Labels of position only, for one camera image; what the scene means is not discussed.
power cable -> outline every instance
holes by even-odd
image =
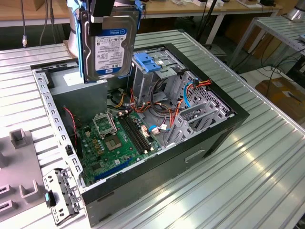
[[[200,38],[201,38],[201,36],[202,36],[202,33],[203,33],[203,31],[204,31],[204,29],[205,29],[205,27],[206,27],[206,25],[207,25],[207,23],[208,23],[208,21],[209,21],[209,19],[210,19],[210,17],[211,17],[211,14],[212,14],[213,10],[214,10],[214,7],[215,7],[215,5],[216,5],[216,2],[217,2],[217,0],[213,0],[212,4],[211,4],[211,6],[210,6],[210,9],[209,9],[208,14],[207,14],[207,16],[206,16],[206,19],[204,20],[204,24],[202,25],[202,28],[199,29],[199,34],[198,34],[198,36],[196,37],[196,40],[197,40],[197,41],[199,41]]]
[[[23,37],[22,37],[22,46],[25,48],[28,44],[27,34],[25,31],[25,20],[24,20],[24,11],[23,11],[23,0],[20,0],[21,6],[21,16],[22,16],[22,23],[23,23]]]
[[[45,20],[44,20],[43,30],[41,32],[40,39],[39,39],[39,46],[41,46],[42,37],[43,37],[44,31],[46,29],[47,22],[48,22],[48,0],[45,0],[45,5],[46,5],[46,16],[45,16]]]
[[[51,27],[52,27],[52,34],[53,34],[53,39],[54,43],[56,44],[56,39],[55,39],[55,34],[54,34],[54,12],[53,12],[53,0],[50,0],[50,20],[51,20]]]
[[[198,37],[199,32],[200,32],[200,27],[201,27],[202,22],[203,22],[203,18],[204,18],[204,14],[205,14],[205,9],[206,9],[206,4],[207,4],[207,3],[208,3],[208,1],[206,0],[205,5],[204,5],[203,14],[202,14],[202,17],[201,17],[201,20],[200,20],[199,26],[198,26],[198,31],[197,31],[197,35],[196,35],[196,37]]]

aluminum workbench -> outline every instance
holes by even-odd
[[[188,34],[140,34],[136,48],[173,43],[249,118],[220,148],[95,228],[293,228],[305,212],[305,131]],[[63,44],[0,52],[0,136],[30,130],[43,175],[65,167],[30,65],[69,59]],[[42,203],[0,228],[54,228]],[[88,228],[85,213],[61,228]]]
[[[253,29],[255,27],[259,27],[262,29],[260,34],[257,36],[256,40],[253,42],[252,46],[250,47],[248,53],[251,53],[255,46],[259,43],[260,39],[263,38],[263,35],[265,33],[269,33],[275,38],[279,39],[283,43],[285,43],[288,47],[293,48],[295,51],[300,51],[302,55],[305,55],[305,42],[300,40],[300,35],[305,34],[305,22],[293,22],[289,20],[288,18],[285,18],[283,16],[280,17],[269,17],[269,18],[254,18],[252,22],[250,23],[248,29],[244,33],[242,39],[238,43],[231,61],[229,63],[229,66],[232,67],[234,62],[236,61],[239,52],[243,48],[244,44],[250,37]],[[285,55],[285,52],[287,49],[284,49],[283,52],[280,54],[279,62],[283,56]]]

red wire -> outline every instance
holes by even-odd
[[[77,135],[76,135],[76,125],[75,125],[74,117],[73,117],[71,111],[68,110],[68,108],[63,107],[63,109],[64,109],[65,111],[67,111],[67,112],[70,114],[71,119],[72,119],[72,121],[73,121],[73,128],[74,128],[74,135],[75,135],[75,145],[77,145],[77,142],[76,142],[76,138],[77,138]]]

cardboard box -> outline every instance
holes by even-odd
[[[269,80],[260,82],[255,88],[266,95]],[[305,122],[305,93],[286,78],[272,79],[267,98],[299,124]]]
[[[23,0],[23,9],[29,11],[37,11],[44,2],[44,0]],[[21,9],[20,0],[1,0],[0,5]]]

chip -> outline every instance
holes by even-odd
[[[149,136],[149,137],[147,138],[147,140],[148,140],[149,142],[153,142],[153,137]]]
[[[117,135],[111,135],[109,137],[106,137],[104,139],[104,142],[107,148],[109,149],[109,151],[112,151],[122,146],[120,139]]]
[[[99,168],[101,168],[101,165],[100,163],[97,163],[95,165],[92,166],[92,169],[95,171],[95,170],[98,170]]]

